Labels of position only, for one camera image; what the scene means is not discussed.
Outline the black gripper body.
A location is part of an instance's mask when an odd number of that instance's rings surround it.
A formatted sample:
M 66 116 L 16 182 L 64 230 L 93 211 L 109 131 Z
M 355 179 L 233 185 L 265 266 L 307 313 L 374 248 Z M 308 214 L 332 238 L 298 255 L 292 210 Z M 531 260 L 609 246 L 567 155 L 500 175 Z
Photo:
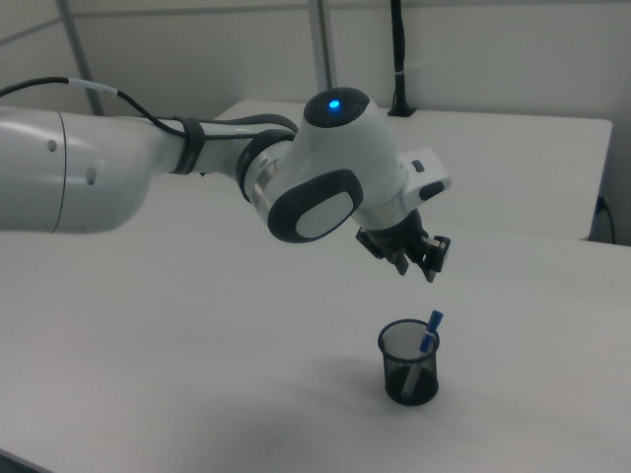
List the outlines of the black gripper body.
M 356 233 L 356 240 L 374 257 L 384 259 L 389 264 L 391 264 L 392 253 L 401 250 L 405 253 L 408 263 L 413 263 L 419 268 L 421 259 L 428 250 L 440 250 L 442 270 L 451 245 L 451 240 L 446 236 L 429 236 L 423 229 L 418 210 L 412 211 L 401 222 L 387 229 L 360 228 Z

